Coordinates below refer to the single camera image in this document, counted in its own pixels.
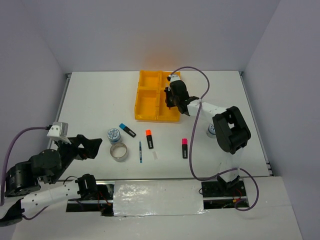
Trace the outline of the pink cap black highlighter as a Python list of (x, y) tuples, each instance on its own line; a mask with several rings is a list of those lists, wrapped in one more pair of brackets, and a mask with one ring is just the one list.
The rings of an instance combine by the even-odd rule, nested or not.
[(182, 149), (182, 158), (187, 159), (188, 158), (188, 139), (187, 138), (182, 138), (181, 149)]

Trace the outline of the blue gel pen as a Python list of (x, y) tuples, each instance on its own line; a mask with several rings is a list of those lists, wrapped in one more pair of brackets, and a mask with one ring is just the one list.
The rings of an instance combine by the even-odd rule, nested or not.
[(142, 142), (141, 141), (139, 141), (139, 162), (143, 163)]

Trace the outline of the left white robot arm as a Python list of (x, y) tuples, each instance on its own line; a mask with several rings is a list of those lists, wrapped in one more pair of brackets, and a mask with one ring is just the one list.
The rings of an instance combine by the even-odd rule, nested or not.
[(57, 149), (46, 149), (29, 160), (11, 167), (5, 176), (4, 205), (0, 208), (0, 225), (6, 227), (27, 219), (27, 214), (41, 213), (48, 206), (64, 200), (91, 200), (98, 187), (92, 174), (86, 173), (56, 189), (41, 191), (41, 183), (54, 185), (73, 160), (94, 159), (103, 140), (78, 134), (60, 138)]

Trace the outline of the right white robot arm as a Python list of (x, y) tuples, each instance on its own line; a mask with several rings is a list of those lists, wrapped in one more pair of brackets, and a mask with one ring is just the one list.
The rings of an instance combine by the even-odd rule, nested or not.
[(213, 127), (213, 135), (219, 148), (234, 156), (239, 150), (247, 146), (251, 139), (251, 131), (240, 111), (236, 106), (229, 108), (219, 107), (203, 101), (210, 90), (210, 82), (201, 97), (190, 96), (184, 81), (176, 74), (167, 77), (169, 86), (165, 87), (165, 104), (168, 108), (177, 108), (178, 111), (189, 117), (195, 117), (189, 145), (188, 163), (191, 175), (199, 181), (217, 179), (217, 190), (223, 196), (230, 195), (235, 190), (241, 171), (234, 163), (213, 176), (198, 177), (193, 168), (193, 145), (199, 119), (207, 121)]

